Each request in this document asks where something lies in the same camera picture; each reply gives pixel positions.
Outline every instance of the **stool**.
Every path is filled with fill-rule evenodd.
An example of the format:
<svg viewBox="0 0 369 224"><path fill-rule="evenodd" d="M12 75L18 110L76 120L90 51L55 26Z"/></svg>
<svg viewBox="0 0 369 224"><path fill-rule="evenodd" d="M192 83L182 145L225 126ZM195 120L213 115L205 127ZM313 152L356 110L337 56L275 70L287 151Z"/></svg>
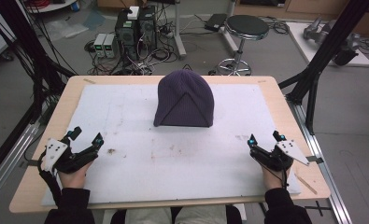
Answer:
<svg viewBox="0 0 369 224"><path fill-rule="evenodd" d="M248 15L232 16L225 22L225 30L233 36L241 38L240 46L234 59L225 59L219 63L217 70L221 75L239 75L239 72L248 72L251 74L250 66L241 61L243 45L245 40L260 40L268 35L269 27L261 19ZM239 68L239 64L245 65L245 68Z"/></svg>

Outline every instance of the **white board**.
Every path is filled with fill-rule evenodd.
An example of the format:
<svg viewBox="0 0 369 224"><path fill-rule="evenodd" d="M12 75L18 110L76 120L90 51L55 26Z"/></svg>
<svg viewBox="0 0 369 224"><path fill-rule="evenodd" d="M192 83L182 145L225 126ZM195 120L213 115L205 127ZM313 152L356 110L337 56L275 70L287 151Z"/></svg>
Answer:
<svg viewBox="0 0 369 224"><path fill-rule="evenodd" d="M86 86L67 130L82 129L71 144L76 152L99 132L105 140L87 173L90 203L263 195L262 171L247 145L252 133L265 149L276 142L262 92L257 85L210 87L214 124L194 128L153 126L157 85ZM301 192L293 172L289 183L289 192ZM48 190L43 204L54 204Z"/></svg>
<svg viewBox="0 0 369 224"><path fill-rule="evenodd" d="M308 62L312 61L319 49L319 45L315 43L314 40L305 40L303 37L304 29L308 27L309 24L311 23L287 22L287 25L290 27L291 36L294 38L297 46ZM369 66L369 60L364 56L364 54L362 54L358 49L356 50L356 53L359 55L353 58L345 66Z"/></svg>

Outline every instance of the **desk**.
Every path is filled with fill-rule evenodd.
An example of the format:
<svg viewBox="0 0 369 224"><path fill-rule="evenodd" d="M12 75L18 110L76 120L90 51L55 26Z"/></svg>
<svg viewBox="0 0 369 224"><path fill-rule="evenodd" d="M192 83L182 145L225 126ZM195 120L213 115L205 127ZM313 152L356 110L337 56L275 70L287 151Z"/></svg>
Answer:
<svg viewBox="0 0 369 224"><path fill-rule="evenodd" d="M82 90L86 85L92 84L157 84L162 77L71 77L59 104L50 119L38 145L33 160L37 160L44 150L48 138L52 136L63 137L66 128L77 107ZM256 84L263 92L267 106L277 129L291 139L295 139L297 145L306 156L311 155L302 133L296 124L276 81L272 77L204 77L209 84ZM312 162L309 167L294 163L292 169L301 177L300 185L302 193L293 195L298 199L325 199L330 196L329 188L316 163ZM12 199L10 211L13 213L47 212L51 207L42 206L47 186L39 177L36 167L28 167L24 177ZM92 209L130 208L147 206L179 206L191 204L209 203L251 203L261 202L263 197L240 197L240 198L215 198L206 200L183 200L146 203L99 203L90 204Z"/></svg>
<svg viewBox="0 0 369 224"><path fill-rule="evenodd" d="M229 5L227 7L227 17L230 17L234 14L234 4L236 0L229 0ZM183 42L181 40L180 37L180 0L176 0L175 3L175 22L176 22L176 29L175 29L175 41L176 41L176 45L177 45L177 49L178 49L178 54L180 58L183 58L187 55L186 50L184 48ZM224 38L227 40L227 43L229 45L229 47L231 48L233 54L237 51L237 46L235 44L235 42L233 41L233 39L231 38L230 34L225 31L224 27L220 28L220 32L223 34Z"/></svg>

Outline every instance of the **person's hand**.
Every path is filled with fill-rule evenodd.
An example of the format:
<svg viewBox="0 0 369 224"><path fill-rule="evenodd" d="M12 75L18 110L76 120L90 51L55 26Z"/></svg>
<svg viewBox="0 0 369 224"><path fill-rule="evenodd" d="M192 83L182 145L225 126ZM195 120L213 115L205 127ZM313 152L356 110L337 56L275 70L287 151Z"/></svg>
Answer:
<svg viewBox="0 0 369 224"><path fill-rule="evenodd" d="M268 170L267 168L261 166L263 169L263 183L267 190L269 189L281 189L282 188L282 181L281 178L283 177L283 172L276 172L273 170ZM289 176L290 169L287 170L286 174Z"/></svg>
<svg viewBox="0 0 369 224"><path fill-rule="evenodd" d="M60 180L62 182L62 187L64 189L83 189L85 186L86 172L88 171L88 168L92 165L92 163L93 161L89 162L73 174L58 172Z"/></svg>

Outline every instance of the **person's left hand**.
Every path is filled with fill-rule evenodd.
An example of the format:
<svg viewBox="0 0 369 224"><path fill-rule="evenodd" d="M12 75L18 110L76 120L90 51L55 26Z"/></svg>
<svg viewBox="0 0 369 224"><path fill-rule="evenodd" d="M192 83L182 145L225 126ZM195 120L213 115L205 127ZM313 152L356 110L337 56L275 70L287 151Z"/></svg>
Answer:
<svg viewBox="0 0 369 224"><path fill-rule="evenodd" d="M88 168L92 165L93 161L84 165L82 168L74 172L73 174L65 174L58 172L64 189L83 189L85 186L85 176Z"/></svg>

